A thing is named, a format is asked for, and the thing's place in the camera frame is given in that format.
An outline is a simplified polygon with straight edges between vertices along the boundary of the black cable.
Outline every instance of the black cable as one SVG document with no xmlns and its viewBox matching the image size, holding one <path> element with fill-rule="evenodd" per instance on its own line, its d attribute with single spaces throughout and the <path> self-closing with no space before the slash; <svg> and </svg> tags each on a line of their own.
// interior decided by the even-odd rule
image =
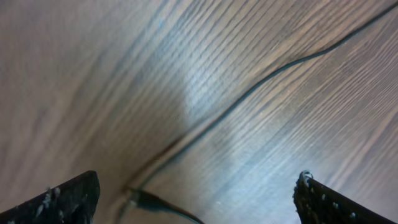
<svg viewBox="0 0 398 224">
<path fill-rule="evenodd" d="M 395 2 L 394 4 L 392 4 L 391 6 L 389 6 L 387 9 L 385 9 L 384 11 L 382 11 L 381 13 L 379 13 L 378 15 L 376 15 L 375 17 L 373 17 L 371 20 L 367 21 L 365 24 L 363 24 L 362 26 L 360 26 L 359 28 L 353 30 L 352 32 L 350 32 L 349 34 L 347 34 L 346 36 L 344 36 L 342 39 L 340 39 L 338 42 L 334 43 L 333 45 L 331 45 L 330 47 L 321 50 L 319 52 L 316 52 L 314 54 L 311 54 L 309 56 L 294 60 L 293 62 L 287 63 L 286 65 L 277 68 L 276 70 L 274 70 L 273 72 L 271 72 L 269 75 L 267 75 L 266 77 L 264 77 L 263 79 L 259 80 L 257 83 L 255 83 L 252 87 L 250 87 L 250 89 L 246 92 L 244 92 L 235 102 L 233 102 L 229 107 L 227 107 L 226 110 L 224 110 L 216 119 L 214 119 L 207 128 L 205 128 L 202 132 L 200 132 L 198 135 L 196 135 L 188 144 L 186 144 L 183 148 L 181 148 L 181 150 L 178 151 L 178 153 L 174 154 L 172 157 L 170 157 L 169 159 L 167 159 L 163 164 L 161 164 L 158 168 L 156 168 L 155 171 L 153 171 L 147 178 L 145 181 L 143 181 L 143 183 L 138 186 L 137 191 L 136 192 L 143 192 L 141 191 L 141 189 L 143 189 L 145 187 L 145 185 L 147 185 L 163 168 L 165 168 L 168 164 L 170 164 L 171 162 L 173 162 L 176 158 L 180 157 L 184 152 L 186 152 L 192 145 L 194 145 L 199 139 L 201 139 L 205 134 L 207 134 L 209 131 L 211 131 L 213 128 L 215 128 L 218 124 L 220 124 L 222 122 L 222 120 L 224 120 L 229 114 L 231 114 L 233 112 L 233 110 L 239 106 L 250 94 L 252 94 L 255 90 L 257 90 L 261 85 L 263 85 L 266 81 L 270 80 L 271 78 L 275 77 L 276 75 L 278 75 L 280 72 L 283 72 L 284 70 L 287 70 L 290 67 L 293 67 L 294 65 L 306 62 L 308 60 L 311 60 L 313 58 L 325 55 L 329 52 L 331 52 L 332 50 L 335 50 L 337 47 L 341 46 L 342 44 L 344 44 L 345 42 L 347 42 L 348 40 L 350 40 L 350 38 L 352 38 L 353 36 L 355 36 L 356 34 L 358 34 L 359 32 L 361 32 L 362 30 L 364 30 L 365 28 L 369 27 L 370 25 L 372 25 L 373 23 L 375 23 L 376 21 L 378 21 L 380 18 L 382 18 L 383 16 L 385 16 L 388 12 L 392 11 L 394 8 L 396 8 L 398 6 L 398 1 Z M 176 139 L 176 141 L 174 141 L 171 145 L 167 146 L 162 152 L 164 151 L 168 151 L 172 146 L 176 145 L 179 141 L 181 141 L 183 139 L 183 137 L 180 137 L 178 139 Z M 134 201 L 134 197 L 137 197 L 138 194 L 134 193 L 133 194 L 133 198 L 131 198 L 131 201 Z M 144 208 L 146 210 L 151 210 L 150 207 L 145 207 L 145 206 L 141 206 L 141 208 Z M 191 220 L 194 223 L 203 223 L 202 221 L 200 221 L 197 217 L 193 216 L 192 214 L 178 208 L 178 207 L 173 207 L 170 208 L 169 211 L 174 212 L 176 214 L 179 214 L 189 220 Z"/>
<path fill-rule="evenodd" d="M 130 200 L 137 208 L 148 210 L 151 212 L 170 212 L 190 220 L 192 223 L 205 224 L 198 217 L 185 211 L 184 209 L 175 206 L 171 203 L 162 200 L 160 197 L 143 190 L 133 190 L 134 198 Z"/>
</svg>

